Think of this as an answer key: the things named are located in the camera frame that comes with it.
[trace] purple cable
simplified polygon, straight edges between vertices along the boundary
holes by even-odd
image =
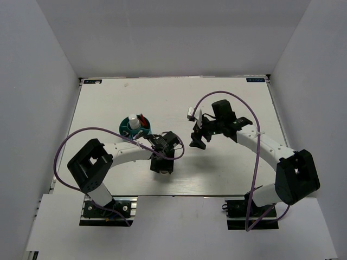
[[[286,208],[285,212],[279,218],[277,218],[275,220],[272,220],[272,221],[269,221],[268,223],[270,224],[270,223],[274,223],[274,222],[280,221],[287,214],[287,212],[289,211],[289,208],[290,208],[290,206],[288,205],[288,207]]]
[[[198,108],[198,106],[200,105],[200,103],[205,99],[207,98],[208,96],[211,96],[213,94],[217,94],[217,93],[223,93],[223,94],[228,94],[230,96],[233,96],[234,98],[238,99],[239,101],[241,101],[247,108],[248,110],[251,112],[252,116],[254,117],[254,120],[255,120],[255,124],[256,124],[256,127],[257,127],[257,131],[258,133],[260,133],[260,124],[259,124],[259,120],[258,118],[256,117],[254,111],[251,109],[251,107],[243,100],[241,99],[240,97],[236,96],[235,94],[231,93],[231,92],[228,92],[228,91],[222,91],[222,90],[219,90],[219,91],[214,91],[214,92],[211,92],[205,96],[203,96],[199,102],[196,104],[195,108],[194,108],[194,111],[193,111],[193,117],[195,115],[195,112],[196,112],[196,109]],[[254,173],[253,173],[253,180],[252,180],[252,186],[250,188],[250,192],[249,192],[249,200],[248,200],[248,204],[247,204],[247,213],[246,213],[246,225],[245,225],[245,230],[248,232],[250,231],[260,220],[263,219],[263,217],[268,214],[270,212],[270,210],[274,207],[270,207],[270,209],[268,209],[267,211],[265,211],[265,213],[263,215],[261,215],[249,228],[248,228],[248,222],[249,222],[249,216],[250,216],[250,207],[251,207],[251,204],[252,204],[252,198],[253,198],[253,192],[254,192],[254,186],[255,186],[255,180],[256,180],[256,174],[258,172],[258,165],[259,165],[259,158],[260,158],[260,134],[258,134],[258,141],[256,143],[256,157],[255,157],[255,165],[254,165]]]
[[[57,162],[58,162],[59,154],[60,154],[62,148],[64,147],[64,145],[66,144],[66,142],[67,142],[71,137],[73,137],[74,135],[76,135],[76,134],[78,134],[78,133],[80,133],[80,132],[83,132],[83,131],[87,131],[87,130],[99,130],[99,131],[103,131],[103,132],[106,132],[106,133],[109,133],[109,134],[113,134],[113,135],[115,135],[115,136],[117,136],[117,137],[120,137],[120,138],[122,138],[122,139],[124,139],[124,140],[126,140],[126,141],[128,141],[128,142],[130,142],[130,143],[132,143],[132,144],[134,144],[134,145],[138,145],[138,146],[140,146],[141,148],[146,149],[146,150],[148,150],[148,151],[154,153],[155,155],[157,155],[157,156],[159,156],[159,157],[162,157],[162,158],[165,159],[165,160],[177,160],[177,159],[181,158],[181,157],[183,156],[184,152],[185,152],[185,148],[184,148],[183,141],[182,141],[181,138],[179,138],[179,136],[177,136],[177,138],[178,138],[180,144],[182,145],[182,153],[181,153],[181,155],[180,155],[179,157],[169,158],[169,157],[166,157],[166,156],[164,156],[164,155],[162,155],[162,154],[160,154],[160,153],[154,151],[153,149],[151,149],[151,148],[149,148],[149,147],[147,147],[147,146],[145,146],[145,145],[138,144],[136,141],[133,141],[133,140],[127,138],[127,137],[124,137],[124,136],[122,136],[122,135],[120,135],[120,134],[118,134],[118,133],[115,133],[115,132],[113,132],[113,131],[110,131],[110,130],[107,130],[107,129],[104,129],[104,128],[100,128],[100,127],[86,127],[86,128],[78,129],[78,130],[76,130],[75,132],[73,132],[73,133],[71,133],[70,135],[68,135],[68,136],[63,140],[63,142],[60,144],[60,146],[58,147],[58,149],[57,149],[57,151],[56,151],[56,153],[55,153],[55,157],[54,157],[54,161],[53,161],[53,173],[54,173],[54,176],[56,177],[56,179],[57,179],[62,185],[66,186],[66,187],[68,187],[68,188],[70,188],[70,189],[76,190],[76,191],[81,191],[81,190],[80,190],[79,188],[77,188],[77,187],[74,187],[74,186],[72,186],[72,185],[70,185],[70,184],[67,184],[65,181],[63,181],[63,180],[59,177],[58,172],[57,172],[57,170],[56,170],[56,168],[57,168]],[[118,215],[125,221],[125,223],[126,223],[128,226],[130,226],[129,222],[126,220],[126,218],[125,218],[120,212],[118,212],[118,211],[116,211],[116,210],[108,209],[108,208],[106,208],[106,207],[102,207],[102,206],[98,205],[96,202],[94,202],[93,200],[91,200],[91,202],[92,202],[92,204],[93,204],[95,207],[97,207],[97,208],[99,208],[99,209],[108,210],[108,211],[111,211],[111,212],[114,212],[114,213],[118,214]]]

